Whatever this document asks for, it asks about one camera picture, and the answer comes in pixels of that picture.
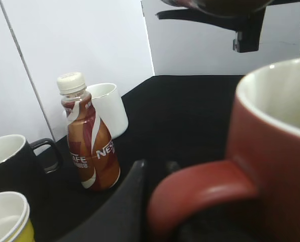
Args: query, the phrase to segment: yellow paper cup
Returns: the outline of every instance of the yellow paper cup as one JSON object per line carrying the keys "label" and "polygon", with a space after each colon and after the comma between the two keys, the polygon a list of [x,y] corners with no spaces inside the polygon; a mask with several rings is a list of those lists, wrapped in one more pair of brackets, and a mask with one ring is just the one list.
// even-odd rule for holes
{"label": "yellow paper cup", "polygon": [[0,193],[0,242],[34,242],[25,196],[16,192]]}

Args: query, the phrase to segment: mug handle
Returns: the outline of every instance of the mug handle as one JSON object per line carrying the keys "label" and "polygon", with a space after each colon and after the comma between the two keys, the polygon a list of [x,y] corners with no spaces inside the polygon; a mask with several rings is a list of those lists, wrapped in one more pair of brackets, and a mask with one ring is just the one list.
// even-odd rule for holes
{"label": "mug handle", "polygon": [[259,196],[258,188],[232,161],[192,166],[165,178],[147,208],[154,238],[165,240],[174,228],[203,209]]}
{"label": "mug handle", "polygon": [[44,138],[41,140],[34,141],[30,144],[30,146],[33,150],[35,150],[43,145],[50,145],[50,147],[53,148],[55,155],[57,157],[57,160],[58,160],[56,164],[44,169],[44,172],[48,174],[48,173],[58,170],[63,165],[64,160],[60,154],[58,147],[55,145],[55,142],[52,139]]}

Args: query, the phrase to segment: white bottle cap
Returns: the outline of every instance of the white bottle cap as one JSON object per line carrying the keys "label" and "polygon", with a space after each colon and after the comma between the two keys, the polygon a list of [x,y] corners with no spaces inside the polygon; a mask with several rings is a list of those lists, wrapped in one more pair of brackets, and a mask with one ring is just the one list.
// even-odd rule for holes
{"label": "white bottle cap", "polygon": [[86,88],[84,76],[80,72],[71,72],[58,77],[57,85],[61,95],[79,92]]}

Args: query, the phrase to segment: cup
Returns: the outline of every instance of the cup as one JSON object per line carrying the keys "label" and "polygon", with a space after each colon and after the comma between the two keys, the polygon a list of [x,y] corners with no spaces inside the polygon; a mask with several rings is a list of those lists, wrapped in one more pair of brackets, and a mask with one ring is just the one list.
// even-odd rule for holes
{"label": "cup", "polygon": [[[42,145],[50,145],[58,160],[45,169],[33,152]],[[24,194],[34,211],[48,197],[46,173],[56,171],[62,163],[62,156],[51,139],[41,139],[29,144],[22,135],[0,137],[0,192],[15,191]]]}
{"label": "cup", "polygon": [[20,193],[0,193],[0,242],[34,242],[30,206]]}
{"label": "cup", "polygon": [[165,239],[192,214],[239,201],[245,201],[239,211],[249,218],[242,220],[247,228],[300,241],[300,59],[240,81],[225,160],[164,179],[150,199],[148,222],[154,236]]}
{"label": "cup", "polygon": [[106,124],[113,139],[120,136],[128,128],[129,121],[122,98],[114,83],[100,83],[88,86],[92,103],[101,119]]}

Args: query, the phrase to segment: red mug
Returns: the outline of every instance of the red mug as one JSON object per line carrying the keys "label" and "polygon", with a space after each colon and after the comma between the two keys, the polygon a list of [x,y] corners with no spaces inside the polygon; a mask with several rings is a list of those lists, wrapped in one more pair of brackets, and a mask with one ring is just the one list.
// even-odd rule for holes
{"label": "red mug", "polygon": [[230,122],[225,160],[182,169],[155,189],[151,232],[164,240],[196,212],[253,199],[241,208],[245,223],[280,241],[300,241],[300,59],[245,76]]}

